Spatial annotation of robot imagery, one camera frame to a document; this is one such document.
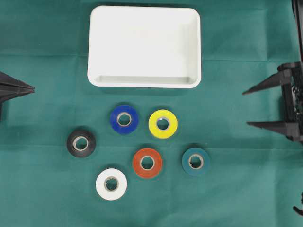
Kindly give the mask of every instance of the white tape roll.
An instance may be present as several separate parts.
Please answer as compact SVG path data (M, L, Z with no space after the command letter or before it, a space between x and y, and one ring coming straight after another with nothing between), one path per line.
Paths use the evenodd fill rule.
M117 181L116 188L110 190L106 183L110 179ZM98 194L105 200L117 200L125 193L127 188L127 179L125 175L117 169L106 169L102 171L96 180L96 189Z

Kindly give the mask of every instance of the green tablecloth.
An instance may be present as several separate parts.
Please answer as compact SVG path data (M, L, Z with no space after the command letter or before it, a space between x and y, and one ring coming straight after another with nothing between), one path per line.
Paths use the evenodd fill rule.
M98 5L191 7L201 15L203 78L194 89L101 88L87 79L90 12ZM290 0L1 0L0 70L36 87L4 104L0 122L0 226L243 227L302 226L303 153L299 143L246 125L283 119L281 89L242 96L299 60ZM118 104L134 106L138 129L109 125ZM153 138L148 117L160 108L179 120L169 140ZM77 127L97 140L88 158L66 148ZM204 148L211 169L187 175L181 157ZM154 179L133 171L134 153L155 148ZM101 199L97 175L118 168L125 195Z

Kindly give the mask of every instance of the red tape roll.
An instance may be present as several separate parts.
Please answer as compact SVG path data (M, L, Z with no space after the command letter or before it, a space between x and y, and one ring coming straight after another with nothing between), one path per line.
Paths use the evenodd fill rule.
M144 169L142 167L141 162L145 157L152 158L153 166L151 169ZM151 148L141 149L133 157L133 169L136 174L142 178L153 178L157 176L162 169L161 155Z

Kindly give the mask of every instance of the white plastic tray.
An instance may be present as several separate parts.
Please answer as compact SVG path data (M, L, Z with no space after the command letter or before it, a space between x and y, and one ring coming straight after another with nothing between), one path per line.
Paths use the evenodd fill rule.
M197 86L199 14L190 8L96 7L90 16L88 79L100 87Z

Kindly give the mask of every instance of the tape roll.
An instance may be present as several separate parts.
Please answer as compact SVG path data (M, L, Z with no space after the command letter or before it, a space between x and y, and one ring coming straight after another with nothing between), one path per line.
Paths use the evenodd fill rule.
M77 146L79 140L84 140L82 147ZM86 130L75 130L67 138L66 146L68 151L75 157L87 157L94 152L96 140L92 133Z
M196 157L200 160L200 165L191 164L191 158ZM201 148L190 148L182 157L182 166L185 172L192 176L198 176L207 172L210 167L210 157L206 151Z
M157 125L159 120L165 119L168 122L167 129L160 129ZM178 121L176 116L169 110L155 111L148 121L148 127L153 136L159 139L167 139L171 137L178 128Z
M127 115L130 118L128 124L122 125L119 122L119 118L122 115ZM112 128L116 132L125 135L133 132L137 128L139 123L139 115L133 107L129 105L120 105L113 109L113 111L110 113L109 121Z
M142 161L145 157L150 157L153 161L150 169L145 169L142 166ZM136 174L142 178L153 178L157 176L162 169L161 155L151 148L141 149L133 157L133 169Z
M107 183L116 180L116 188L109 189ZM125 175L117 169L106 169L102 171L96 180L97 193L105 200L117 200L122 197L127 189Z

